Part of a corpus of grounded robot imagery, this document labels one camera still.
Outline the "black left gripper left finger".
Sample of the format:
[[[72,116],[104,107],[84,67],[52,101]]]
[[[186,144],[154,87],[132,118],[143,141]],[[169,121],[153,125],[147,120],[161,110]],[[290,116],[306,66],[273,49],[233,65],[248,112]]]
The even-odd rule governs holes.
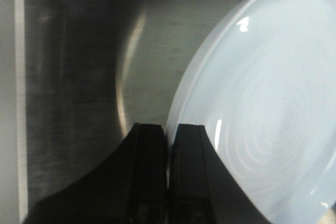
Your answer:
[[[38,202],[24,223],[164,223],[166,147],[160,125],[134,124],[106,160]]]

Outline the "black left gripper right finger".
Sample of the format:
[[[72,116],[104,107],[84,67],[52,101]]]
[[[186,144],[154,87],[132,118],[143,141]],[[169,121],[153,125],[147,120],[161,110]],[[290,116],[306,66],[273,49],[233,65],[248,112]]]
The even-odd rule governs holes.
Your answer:
[[[202,125],[177,128],[169,196],[169,223],[269,222],[233,179]]]

